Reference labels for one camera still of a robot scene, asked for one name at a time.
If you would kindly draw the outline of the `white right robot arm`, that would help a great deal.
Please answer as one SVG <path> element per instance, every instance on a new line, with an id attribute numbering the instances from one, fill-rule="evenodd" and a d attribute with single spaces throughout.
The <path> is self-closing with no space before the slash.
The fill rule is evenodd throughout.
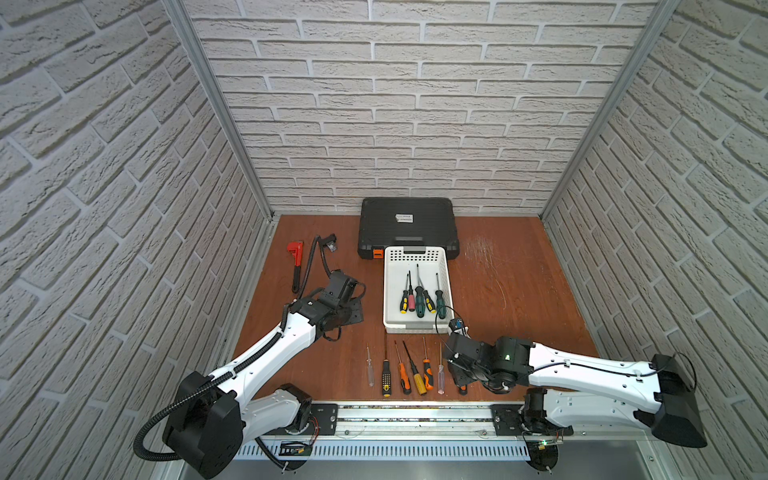
<path id="1" fill-rule="evenodd" d="M 526 387 L 514 426 L 558 436 L 581 424 L 638 428 L 679 447 L 707 446 L 692 381 L 675 356 L 613 361 L 503 336 L 488 344 L 453 330 L 442 354 L 459 387 Z"/>

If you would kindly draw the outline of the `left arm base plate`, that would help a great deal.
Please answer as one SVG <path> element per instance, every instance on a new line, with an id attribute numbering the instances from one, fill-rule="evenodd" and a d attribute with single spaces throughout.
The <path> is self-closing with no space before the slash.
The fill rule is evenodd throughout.
<path id="1" fill-rule="evenodd" d="M 313 403 L 309 409 L 300 412 L 302 425 L 291 424 L 288 427 L 269 431 L 267 436 L 334 436 L 338 423 L 339 405 L 335 403 Z"/>

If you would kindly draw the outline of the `black yellow small screwdriver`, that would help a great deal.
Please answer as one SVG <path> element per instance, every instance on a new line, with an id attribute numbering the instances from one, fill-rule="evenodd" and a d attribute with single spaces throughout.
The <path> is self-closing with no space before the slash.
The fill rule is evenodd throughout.
<path id="1" fill-rule="evenodd" d="M 406 275 L 405 288 L 402 292 L 402 298 L 400 300 L 399 310 L 401 314 L 406 314 L 410 310 L 410 290 L 409 290 L 410 274 Z"/>

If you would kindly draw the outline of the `black yellow dotted screwdriver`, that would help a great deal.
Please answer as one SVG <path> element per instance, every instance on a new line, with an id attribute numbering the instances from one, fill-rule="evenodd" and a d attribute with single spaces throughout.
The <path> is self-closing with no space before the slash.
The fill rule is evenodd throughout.
<path id="1" fill-rule="evenodd" d="M 382 362 L 381 393 L 384 398 L 392 394 L 392 378 L 390 362 L 387 354 L 387 338 L 384 338 L 384 357 Z"/>

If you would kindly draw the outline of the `pink handled screwdriver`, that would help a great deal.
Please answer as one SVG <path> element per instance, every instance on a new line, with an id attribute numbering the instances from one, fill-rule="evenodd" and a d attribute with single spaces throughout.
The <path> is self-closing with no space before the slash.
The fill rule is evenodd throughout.
<path id="1" fill-rule="evenodd" d="M 407 297 L 407 300 L 408 300 L 408 311 L 414 312 L 415 309 L 416 309 L 416 306 L 415 306 L 415 296 L 414 296 L 414 291 L 413 291 L 413 287 L 412 287 L 411 271 L 410 270 L 408 272 L 407 278 L 408 278 L 408 297 Z"/>

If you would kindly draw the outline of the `green screwdriver end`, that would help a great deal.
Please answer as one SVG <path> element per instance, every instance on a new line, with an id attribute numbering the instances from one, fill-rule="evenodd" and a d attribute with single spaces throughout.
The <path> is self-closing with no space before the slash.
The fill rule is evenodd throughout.
<path id="1" fill-rule="evenodd" d="M 437 316 L 440 319 L 445 319 L 446 315 L 447 315 L 447 305 L 446 305 L 446 302 L 445 302 L 444 291 L 441 288 L 440 275 L 438 273 L 436 273 L 435 277 L 436 277 L 435 298 L 436 298 Z"/>
<path id="2" fill-rule="evenodd" d="M 416 265 L 416 279 L 417 279 L 417 286 L 416 286 L 416 295 L 415 295 L 415 306 L 416 306 L 416 314 L 418 318 L 423 318 L 426 314 L 426 309 L 424 306 L 424 300 L 422 297 L 422 290 L 419 287 L 419 280 L 421 280 L 420 272 L 419 272 L 419 265 Z"/>

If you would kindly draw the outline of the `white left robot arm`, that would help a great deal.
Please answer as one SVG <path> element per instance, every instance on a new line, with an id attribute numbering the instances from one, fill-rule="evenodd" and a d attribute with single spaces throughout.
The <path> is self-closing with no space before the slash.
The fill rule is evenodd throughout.
<path id="1" fill-rule="evenodd" d="M 361 297 L 335 297 L 321 288 L 285 305 L 278 325 L 245 353 L 208 375 L 188 375 L 173 403 L 139 429 L 134 454 L 149 462 L 182 460 L 211 479 L 244 443 L 278 428 L 303 429 L 308 394 L 291 384 L 263 398 L 257 392 L 327 332 L 362 320 Z"/>

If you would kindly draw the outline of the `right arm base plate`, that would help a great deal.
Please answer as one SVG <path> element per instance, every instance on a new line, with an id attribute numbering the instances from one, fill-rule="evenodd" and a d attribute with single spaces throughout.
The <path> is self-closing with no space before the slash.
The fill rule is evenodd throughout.
<path id="1" fill-rule="evenodd" d="M 546 419 L 544 411 L 530 413 L 524 405 L 492 404 L 491 418 L 497 436 L 542 435 L 549 437 L 572 436 L 574 429 L 555 425 Z"/>

